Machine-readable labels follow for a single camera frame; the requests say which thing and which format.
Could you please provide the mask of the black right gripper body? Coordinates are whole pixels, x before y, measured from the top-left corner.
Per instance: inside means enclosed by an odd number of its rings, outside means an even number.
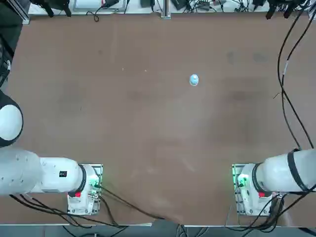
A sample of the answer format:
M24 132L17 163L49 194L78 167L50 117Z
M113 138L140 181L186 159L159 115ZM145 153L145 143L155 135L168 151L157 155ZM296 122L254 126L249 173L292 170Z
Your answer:
M268 0L269 7L278 7L279 5L293 5L296 7L302 2L302 0Z

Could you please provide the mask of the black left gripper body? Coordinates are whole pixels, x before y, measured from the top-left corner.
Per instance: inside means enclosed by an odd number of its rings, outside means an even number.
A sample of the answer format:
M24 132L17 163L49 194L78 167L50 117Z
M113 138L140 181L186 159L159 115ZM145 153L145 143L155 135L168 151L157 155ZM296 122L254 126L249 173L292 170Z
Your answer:
M49 7L68 7L69 0L31 0L32 4L39 6L49 6Z

